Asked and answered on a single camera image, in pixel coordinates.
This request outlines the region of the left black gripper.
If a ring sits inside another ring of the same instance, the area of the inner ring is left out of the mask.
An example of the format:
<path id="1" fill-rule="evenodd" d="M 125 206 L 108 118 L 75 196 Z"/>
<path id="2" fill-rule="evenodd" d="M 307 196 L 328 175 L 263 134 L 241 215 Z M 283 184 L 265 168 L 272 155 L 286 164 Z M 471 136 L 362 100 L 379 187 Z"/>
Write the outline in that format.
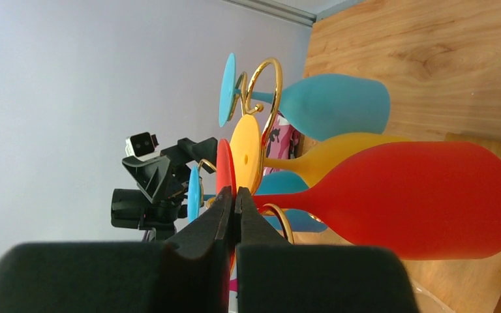
<path id="1" fill-rule="evenodd" d="M 181 138 L 173 146 L 135 157 L 126 156 L 122 165 L 136 181 L 142 194 L 152 204 L 173 199 L 188 190 L 189 162 L 207 160 L 205 170 L 213 173 L 216 166 L 218 139 L 210 137 L 200 142 Z"/>

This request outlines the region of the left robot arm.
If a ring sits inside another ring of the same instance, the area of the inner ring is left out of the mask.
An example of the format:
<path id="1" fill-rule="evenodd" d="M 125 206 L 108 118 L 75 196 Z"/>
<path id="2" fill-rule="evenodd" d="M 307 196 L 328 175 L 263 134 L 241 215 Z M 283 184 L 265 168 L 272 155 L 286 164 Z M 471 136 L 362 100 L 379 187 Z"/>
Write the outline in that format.
<path id="1" fill-rule="evenodd" d="M 188 217 L 189 162 L 207 161 L 205 171 L 215 171 L 216 138 L 200 142 L 182 138 L 161 151 L 154 134 L 144 132 L 126 139 L 123 167 L 135 189 L 112 193 L 110 222 L 115 228 L 144 231 L 144 241 L 162 241 L 176 233 L 175 221 Z"/>

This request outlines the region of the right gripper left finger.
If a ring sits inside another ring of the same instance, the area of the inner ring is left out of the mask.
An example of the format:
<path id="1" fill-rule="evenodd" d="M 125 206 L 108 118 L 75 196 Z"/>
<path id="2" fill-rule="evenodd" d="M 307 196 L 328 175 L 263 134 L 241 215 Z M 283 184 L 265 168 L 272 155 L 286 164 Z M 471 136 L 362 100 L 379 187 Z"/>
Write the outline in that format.
<path id="1" fill-rule="evenodd" d="M 161 242 L 25 243 L 0 259 L 0 312 L 227 312 L 233 195 Z"/>

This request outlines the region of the red wine glass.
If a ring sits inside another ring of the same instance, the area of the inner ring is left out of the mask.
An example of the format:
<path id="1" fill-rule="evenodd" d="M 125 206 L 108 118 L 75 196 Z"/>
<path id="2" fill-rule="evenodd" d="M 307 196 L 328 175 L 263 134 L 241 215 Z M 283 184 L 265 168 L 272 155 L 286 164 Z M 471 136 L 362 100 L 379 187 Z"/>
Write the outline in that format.
<path id="1" fill-rule="evenodd" d="M 382 246 L 399 256 L 399 249 L 408 252 L 416 244 L 406 224 L 411 221 L 409 211 L 419 209 L 419 203 L 406 200 L 402 192 L 412 186 L 406 170 L 416 174 L 428 168 L 419 158 L 419 143 L 368 148 L 306 191 L 282 196 L 281 201 L 306 209 L 354 245 Z"/>

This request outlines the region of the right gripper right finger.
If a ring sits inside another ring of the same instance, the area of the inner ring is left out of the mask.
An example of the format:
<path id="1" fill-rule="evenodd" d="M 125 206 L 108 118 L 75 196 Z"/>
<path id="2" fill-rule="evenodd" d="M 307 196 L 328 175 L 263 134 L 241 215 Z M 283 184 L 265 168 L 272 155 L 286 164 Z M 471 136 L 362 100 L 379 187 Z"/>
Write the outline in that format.
<path id="1" fill-rule="evenodd" d="M 418 312 L 408 274 L 374 246 L 291 245 L 237 191 L 239 312 Z"/>

